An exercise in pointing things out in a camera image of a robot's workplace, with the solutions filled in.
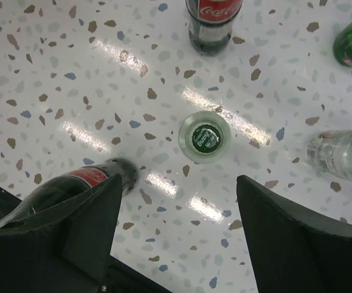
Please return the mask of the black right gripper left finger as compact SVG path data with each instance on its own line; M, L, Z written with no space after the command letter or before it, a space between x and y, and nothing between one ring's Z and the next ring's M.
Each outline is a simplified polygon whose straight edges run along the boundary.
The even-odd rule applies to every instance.
M122 177L0 228L0 292L97 292L122 199Z

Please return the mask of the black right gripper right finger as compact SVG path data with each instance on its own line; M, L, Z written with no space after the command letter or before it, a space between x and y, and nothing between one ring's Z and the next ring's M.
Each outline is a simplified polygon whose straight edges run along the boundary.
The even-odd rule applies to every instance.
M236 195L259 292L352 292L352 225L246 175Z

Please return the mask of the cola bottle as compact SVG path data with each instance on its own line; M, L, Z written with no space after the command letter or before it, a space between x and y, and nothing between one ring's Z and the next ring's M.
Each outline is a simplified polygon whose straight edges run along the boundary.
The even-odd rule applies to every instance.
M243 0L186 0L189 39L202 55L215 56L229 44Z
M33 190L18 207L0 220L0 228L75 197L116 174L122 177L123 195L134 188L139 178L137 167L121 157L67 172Z

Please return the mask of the clear soda bottle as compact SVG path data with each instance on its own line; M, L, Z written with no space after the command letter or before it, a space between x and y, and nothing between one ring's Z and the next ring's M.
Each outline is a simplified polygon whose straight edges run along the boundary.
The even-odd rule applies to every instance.
M307 143L306 155L313 167L352 181L352 130L319 133Z
M232 134L217 113L196 112L182 123L178 143L183 154L197 164L219 161L229 150Z

